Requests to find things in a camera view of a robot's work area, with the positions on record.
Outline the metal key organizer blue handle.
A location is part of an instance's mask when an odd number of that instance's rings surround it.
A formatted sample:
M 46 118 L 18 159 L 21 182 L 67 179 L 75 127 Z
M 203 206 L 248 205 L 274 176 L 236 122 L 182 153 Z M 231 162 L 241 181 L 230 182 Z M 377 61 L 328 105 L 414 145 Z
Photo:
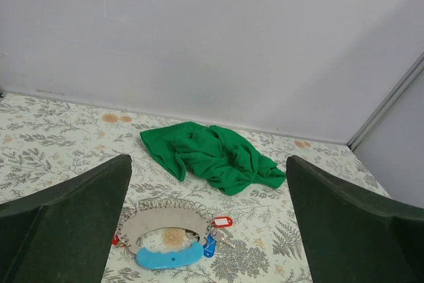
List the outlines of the metal key organizer blue handle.
M 185 199 L 143 199 L 134 209 L 124 208 L 116 236 L 135 262 L 149 270 L 164 270 L 189 266 L 201 260 L 203 246 L 211 233 L 214 216 L 199 202 Z M 165 228 L 180 228 L 195 233 L 199 240 L 176 252 L 151 252 L 140 246 L 145 234 Z

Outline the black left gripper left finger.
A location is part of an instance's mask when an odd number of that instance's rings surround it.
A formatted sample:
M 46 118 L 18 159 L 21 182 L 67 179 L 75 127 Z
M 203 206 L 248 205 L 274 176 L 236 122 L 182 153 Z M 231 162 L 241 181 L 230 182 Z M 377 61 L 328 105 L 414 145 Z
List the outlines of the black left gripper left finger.
M 100 282 L 131 175 L 121 154 L 1 204 L 1 281 Z

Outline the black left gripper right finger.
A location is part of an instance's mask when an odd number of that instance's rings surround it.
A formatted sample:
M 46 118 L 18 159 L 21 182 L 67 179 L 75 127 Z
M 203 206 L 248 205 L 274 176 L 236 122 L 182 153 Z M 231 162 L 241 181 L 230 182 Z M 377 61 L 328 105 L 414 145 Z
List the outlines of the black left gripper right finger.
M 423 209 L 290 156 L 286 176 L 314 282 L 422 282 Z

